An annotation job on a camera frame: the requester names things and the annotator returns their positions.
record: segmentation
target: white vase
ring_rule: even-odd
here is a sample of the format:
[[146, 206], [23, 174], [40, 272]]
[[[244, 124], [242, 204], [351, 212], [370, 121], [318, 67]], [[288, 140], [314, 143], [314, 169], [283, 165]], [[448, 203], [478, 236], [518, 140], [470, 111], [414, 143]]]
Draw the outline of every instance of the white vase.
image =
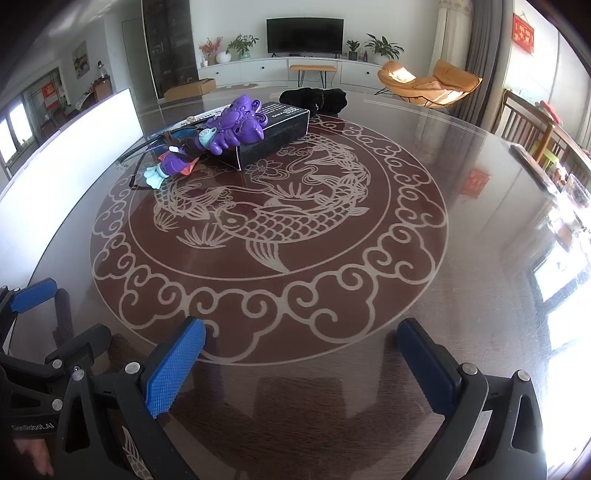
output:
[[216, 55], [218, 63], [228, 63], [232, 59], [232, 54], [226, 50], [221, 51]]
[[387, 57], [386, 55], [380, 55], [379, 53], [374, 53], [374, 63], [383, 65], [388, 61], [390, 61], [390, 57]]

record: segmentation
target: cardboard box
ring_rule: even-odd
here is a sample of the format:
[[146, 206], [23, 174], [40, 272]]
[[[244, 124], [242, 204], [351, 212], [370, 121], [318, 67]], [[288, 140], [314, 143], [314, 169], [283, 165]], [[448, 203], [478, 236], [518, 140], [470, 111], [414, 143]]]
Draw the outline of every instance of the cardboard box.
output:
[[167, 102], [171, 102], [172, 100], [205, 95], [215, 89], [216, 81], [214, 79], [203, 79], [196, 82], [177, 85], [176, 87], [166, 90], [164, 93], [164, 99]]
[[243, 170], [308, 133], [309, 110], [283, 103], [267, 102], [263, 104], [261, 112], [269, 117], [269, 123], [263, 128], [265, 133], [263, 140], [229, 148], [221, 155], [212, 155], [212, 157], [237, 170]]

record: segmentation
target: small bottle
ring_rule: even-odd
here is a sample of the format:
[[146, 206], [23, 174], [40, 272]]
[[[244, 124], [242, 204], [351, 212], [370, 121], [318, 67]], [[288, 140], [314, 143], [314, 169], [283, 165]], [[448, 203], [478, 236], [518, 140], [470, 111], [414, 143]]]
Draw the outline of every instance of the small bottle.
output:
[[99, 76], [100, 76], [100, 78], [106, 77], [107, 76], [107, 69], [105, 68], [105, 65], [99, 60], [97, 66], [99, 68]]

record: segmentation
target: red poster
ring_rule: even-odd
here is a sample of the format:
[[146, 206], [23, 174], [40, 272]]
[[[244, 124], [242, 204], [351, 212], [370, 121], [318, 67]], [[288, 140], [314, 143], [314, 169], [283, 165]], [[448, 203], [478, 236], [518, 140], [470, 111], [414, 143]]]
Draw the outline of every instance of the red poster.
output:
[[527, 53], [534, 52], [534, 29], [515, 14], [513, 14], [513, 41]]
[[464, 185], [462, 185], [460, 195], [466, 195], [467, 197], [477, 199], [482, 190], [484, 190], [490, 177], [491, 176], [488, 173], [484, 173], [475, 168], [471, 169], [464, 181]]
[[48, 110], [51, 110], [58, 104], [56, 88], [53, 86], [52, 82], [49, 82], [47, 85], [41, 87], [41, 92], [43, 93], [45, 106]]

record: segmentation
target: glass tabletop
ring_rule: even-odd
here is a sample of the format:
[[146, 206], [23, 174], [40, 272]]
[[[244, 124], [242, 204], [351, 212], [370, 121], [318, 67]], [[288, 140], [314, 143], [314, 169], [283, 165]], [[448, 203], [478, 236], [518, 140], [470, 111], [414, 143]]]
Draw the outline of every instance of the glass tabletop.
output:
[[[242, 93], [281, 90], [219, 89], [140, 123], [149, 135]], [[564, 240], [503, 140], [396, 100], [347, 100], [242, 172], [207, 161], [133, 192], [141, 152], [113, 163], [33, 275], [57, 281], [61, 311], [20, 316], [12, 354], [42, 361], [100, 322], [114, 339], [95, 371], [116, 370], [195, 315], [206, 346], [160, 422], [201, 479], [402, 478], [443, 419], [392, 344], [412, 316], [459, 362], [530, 373], [548, 476], [561, 477], [591, 436], [589, 239]]]

